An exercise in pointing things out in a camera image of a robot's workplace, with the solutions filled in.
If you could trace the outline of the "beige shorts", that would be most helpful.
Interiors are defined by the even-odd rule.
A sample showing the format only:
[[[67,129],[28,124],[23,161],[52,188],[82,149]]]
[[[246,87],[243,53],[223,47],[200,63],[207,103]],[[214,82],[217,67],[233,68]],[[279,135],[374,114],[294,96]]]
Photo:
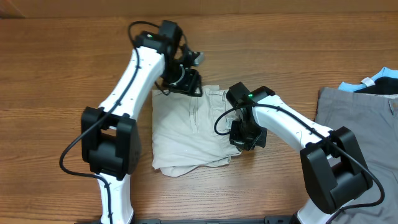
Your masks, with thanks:
[[[203,87],[201,97],[152,92],[152,166],[163,175],[179,177],[200,166],[218,167],[241,154],[227,132],[236,120],[218,85]]]

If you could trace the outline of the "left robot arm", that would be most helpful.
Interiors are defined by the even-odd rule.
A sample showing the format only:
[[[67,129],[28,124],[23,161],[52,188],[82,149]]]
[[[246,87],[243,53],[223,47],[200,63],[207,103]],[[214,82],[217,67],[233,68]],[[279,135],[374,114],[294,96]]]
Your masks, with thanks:
[[[156,33],[131,37],[131,58],[113,91],[97,108],[81,115],[81,155],[88,163],[87,177],[98,181],[102,215],[99,223],[134,223],[130,178],[141,155],[137,119],[158,78],[162,92],[201,97],[196,67],[201,52],[190,50],[182,28],[164,20]]]

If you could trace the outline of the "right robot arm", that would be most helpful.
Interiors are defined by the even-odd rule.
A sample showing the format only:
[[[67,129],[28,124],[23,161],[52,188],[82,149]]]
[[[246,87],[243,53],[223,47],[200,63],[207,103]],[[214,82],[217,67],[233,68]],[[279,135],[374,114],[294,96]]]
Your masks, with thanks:
[[[299,153],[310,198],[290,223],[331,223],[373,186],[359,143],[348,128],[333,130],[307,119],[265,86],[249,91],[239,82],[226,98],[238,116],[229,131],[232,145],[240,151],[264,147],[271,131]]]

